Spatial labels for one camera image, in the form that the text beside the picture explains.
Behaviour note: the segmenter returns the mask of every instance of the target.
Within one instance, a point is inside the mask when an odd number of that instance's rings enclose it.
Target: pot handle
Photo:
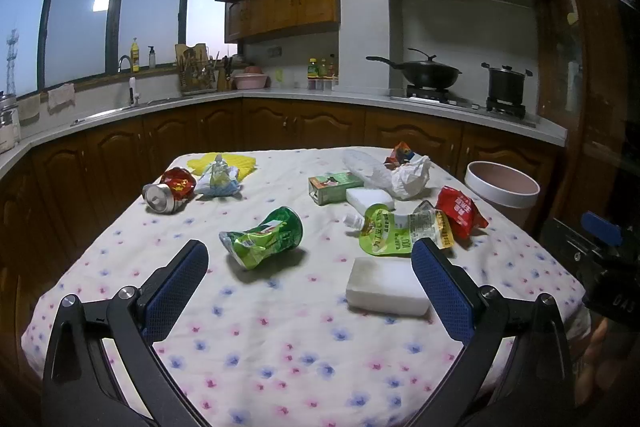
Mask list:
[[[418,52],[418,53],[423,54],[425,57],[427,57],[427,60],[429,62],[431,62],[434,58],[436,58],[436,55],[427,55],[424,51],[420,51],[420,50],[418,50],[416,48],[407,48],[407,49],[411,50],[412,52]]]
[[[383,58],[383,57],[364,57],[367,60],[373,60],[375,62],[384,62],[385,64],[387,64],[388,66],[391,66],[392,68],[394,68],[395,70],[402,70],[402,64],[396,64],[395,62],[391,62],[391,60],[389,60],[388,58]]]

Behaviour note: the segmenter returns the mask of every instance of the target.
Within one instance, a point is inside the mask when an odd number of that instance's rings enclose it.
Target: wok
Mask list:
[[[458,79],[458,75],[462,72],[452,66],[433,62],[436,55],[427,55],[425,52],[415,48],[409,48],[411,51],[421,53],[427,57],[427,60],[414,60],[411,62],[392,62],[388,58],[383,57],[365,57],[367,60],[375,60],[384,62],[395,70],[401,70],[404,77],[415,87],[427,87],[435,90],[445,90],[453,85]]]

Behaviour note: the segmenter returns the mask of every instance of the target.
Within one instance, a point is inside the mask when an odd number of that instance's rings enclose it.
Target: blue gripper pad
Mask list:
[[[460,266],[451,264],[428,238],[414,244],[411,264],[449,336],[466,346],[484,311],[478,286]]]
[[[151,274],[136,303],[142,336],[148,343],[163,341],[189,302],[209,266],[207,247],[190,239],[172,261]]]

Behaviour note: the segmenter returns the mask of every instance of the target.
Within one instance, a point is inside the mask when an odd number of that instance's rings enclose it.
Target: yellow sponge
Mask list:
[[[189,160],[187,162],[187,166],[193,169],[194,176],[202,176],[204,169],[207,168],[207,165],[213,163],[213,160],[216,159],[218,154],[222,154],[222,159],[229,165],[230,167],[238,167],[238,181],[241,182],[244,178],[246,178],[249,174],[255,171],[255,158],[251,158],[251,156],[242,156],[241,154],[231,154],[228,152],[217,153],[217,152],[209,152],[206,153],[202,158],[196,160]]]

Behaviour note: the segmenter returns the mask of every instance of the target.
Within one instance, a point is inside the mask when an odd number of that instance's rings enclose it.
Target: green drink pouch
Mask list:
[[[219,238],[240,266],[247,270],[275,253],[302,241],[302,221],[288,206],[271,212],[257,227],[245,232],[220,232]]]
[[[430,237],[438,248],[453,245],[447,216],[430,204],[421,203],[413,214],[394,214],[384,204],[371,205],[364,214],[360,247],[372,255],[408,257],[414,243]]]

